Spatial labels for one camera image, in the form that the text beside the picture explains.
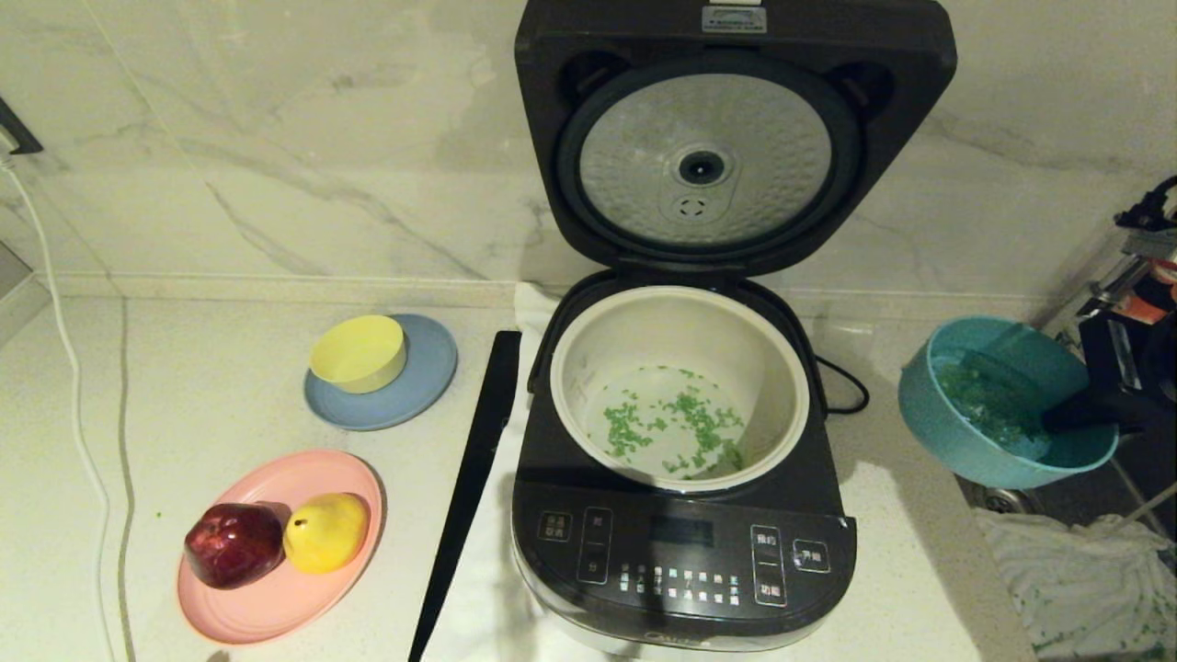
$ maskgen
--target towel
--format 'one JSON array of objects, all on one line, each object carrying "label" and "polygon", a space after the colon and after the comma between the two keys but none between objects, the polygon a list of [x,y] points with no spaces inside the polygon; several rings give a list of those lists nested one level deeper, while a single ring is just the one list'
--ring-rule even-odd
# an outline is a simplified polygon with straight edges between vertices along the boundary
[{"label": "towel", "polygon": [[1172,543],[1105,515],[1090,527],[975,511],[1039,660],[1173,660],[1177,580],[1157,557]]}]

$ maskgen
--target sink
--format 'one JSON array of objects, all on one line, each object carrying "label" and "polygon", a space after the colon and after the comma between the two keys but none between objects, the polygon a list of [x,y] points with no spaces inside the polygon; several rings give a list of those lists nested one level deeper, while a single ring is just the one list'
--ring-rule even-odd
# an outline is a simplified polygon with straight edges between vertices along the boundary
[{"label": "sink", "polygon": [[[986,488],[957,476],[965,501],[973,508],[993,512],[1045,515],[1068,527],[1088,525],[1100,515],[1128,516],[1144,499],[1113,458],[1103,466],[1031,490]],[[1141,517],[1149,529],[1172,539],[1172,535],[1150,511]],[[1172,548],[1157,552],[1170,571],[1177,574]]]}]

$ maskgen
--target white cloth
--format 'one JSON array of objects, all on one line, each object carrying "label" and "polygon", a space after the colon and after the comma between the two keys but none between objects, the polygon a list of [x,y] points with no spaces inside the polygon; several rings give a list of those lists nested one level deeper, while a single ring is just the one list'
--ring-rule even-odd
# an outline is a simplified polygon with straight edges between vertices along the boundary
[{"label": "white cloth", "polygon": [[1068,529],[1040,515],[975,512],[1040,660],[1173,658],[1177,580],[1157,558],[1168,539],[1139,522],[1102,537],[1118,515]]},{"label": "white cloth", "polygon": [[527,375],[556,303],[532,285],[516,287],[516,323],[523,338],[514,404],[499,438],[486,489],[478,503],[450,593],[425,649],[425,660],[610,660],[610,656],[574,642],[554,628],[552,620],[558,616],[540,608],[512,556],[511,488],[531,409]]}]

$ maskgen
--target yellow pear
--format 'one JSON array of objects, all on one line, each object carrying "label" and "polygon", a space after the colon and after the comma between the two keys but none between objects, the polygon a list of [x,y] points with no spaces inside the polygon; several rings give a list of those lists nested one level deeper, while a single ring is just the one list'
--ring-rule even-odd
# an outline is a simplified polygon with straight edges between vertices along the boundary
[{"label": "yellow pear", "polygon": [[302,572],[338,570],[355,557],[367,534],[367,505],[355,495],[319,495],[286,521],[282,549]]}]

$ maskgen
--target display screen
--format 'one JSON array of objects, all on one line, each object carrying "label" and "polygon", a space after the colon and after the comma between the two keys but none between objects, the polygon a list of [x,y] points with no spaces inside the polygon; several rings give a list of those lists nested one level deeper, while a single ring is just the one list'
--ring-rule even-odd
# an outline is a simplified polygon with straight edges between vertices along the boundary
[{"label": "display screen", "polygon": [[654,515],[650,518],[650,538],[664,543],[714,547],[711,522]]}]

